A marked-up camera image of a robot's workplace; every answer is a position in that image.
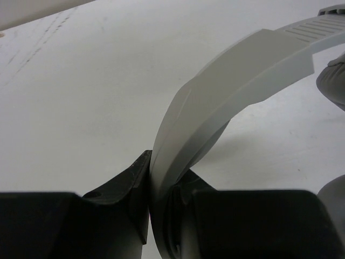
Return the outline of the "white grey headphones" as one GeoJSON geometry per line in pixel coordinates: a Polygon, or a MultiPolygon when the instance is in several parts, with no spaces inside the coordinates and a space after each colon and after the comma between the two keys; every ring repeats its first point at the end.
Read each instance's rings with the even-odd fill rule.
{"type": "Polygon", "coordinates": [[[229,121],[314,73],[313,55],[344,43],[344,5],[232,45],[183,85],[159,127],[150,161],[151,223],[162,258],[178,258],[164,228],[172,186],[217,142],[229,121]]]}

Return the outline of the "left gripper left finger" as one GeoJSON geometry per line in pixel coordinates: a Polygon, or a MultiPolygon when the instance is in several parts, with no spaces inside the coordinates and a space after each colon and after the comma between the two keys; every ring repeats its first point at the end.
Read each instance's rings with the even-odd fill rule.
{"type": "Polygon", "coordinates": [[[151,151],[98,188],[2,192],[1,258],[141,258],[151,151]]]}

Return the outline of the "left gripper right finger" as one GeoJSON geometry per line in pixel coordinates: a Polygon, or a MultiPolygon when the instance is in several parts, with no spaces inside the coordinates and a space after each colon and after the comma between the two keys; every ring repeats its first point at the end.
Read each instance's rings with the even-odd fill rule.
{"type": "Polygon", "coordinates": [[[306,190],[216,190],[192,171],[173,185],[167,238],[178,258],[338,258],[339,236],[306,190]]]}

